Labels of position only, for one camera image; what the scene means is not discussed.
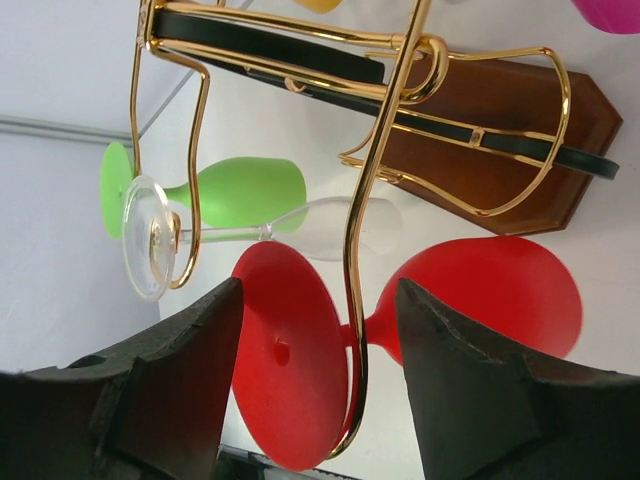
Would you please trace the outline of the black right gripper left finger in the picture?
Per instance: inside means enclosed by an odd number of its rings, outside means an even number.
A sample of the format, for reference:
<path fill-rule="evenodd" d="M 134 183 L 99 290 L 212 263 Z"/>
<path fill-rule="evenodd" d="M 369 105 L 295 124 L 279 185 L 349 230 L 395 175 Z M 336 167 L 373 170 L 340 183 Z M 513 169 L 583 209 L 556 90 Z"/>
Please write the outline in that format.
<path fill-rule="evenodd" d="M 1 377 L 5 479 L 209 479 L 243 318 L 230 278 L 65 368 Z"/>

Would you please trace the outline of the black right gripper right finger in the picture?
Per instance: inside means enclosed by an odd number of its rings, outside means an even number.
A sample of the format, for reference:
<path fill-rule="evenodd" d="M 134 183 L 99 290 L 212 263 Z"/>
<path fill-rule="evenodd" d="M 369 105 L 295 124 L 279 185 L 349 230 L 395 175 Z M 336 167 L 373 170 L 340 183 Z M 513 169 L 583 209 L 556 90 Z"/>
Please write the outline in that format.
<path fill-rule="evenodd" d="M 429 479 L 635 479 L 639 380 L 513 341 L 411 280 L 395 296 Z"/>

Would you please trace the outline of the red wine glass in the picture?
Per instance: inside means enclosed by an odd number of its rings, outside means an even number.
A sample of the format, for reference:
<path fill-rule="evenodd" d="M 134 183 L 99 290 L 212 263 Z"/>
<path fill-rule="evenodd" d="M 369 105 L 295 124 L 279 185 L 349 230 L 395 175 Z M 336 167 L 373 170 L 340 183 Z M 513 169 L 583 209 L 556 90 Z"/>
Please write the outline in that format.
<path fill-rule="evenodd" d="M 340 322 L 313 266 L 277 242 L 248 248 L 233 274 L 244 312 L 232 387 L 254 441 L 278 465 L 311 469 L 337 444 L 347 412 L 351 328 Z M 582 300 L 549 250 L 513 236 L 433 245 L 402 264 L 366 320 L 369 343 L 402 358 L 394 296 L 407 278 L 456 311 L 535 350 L 565 357 L 583 323 Z"/>

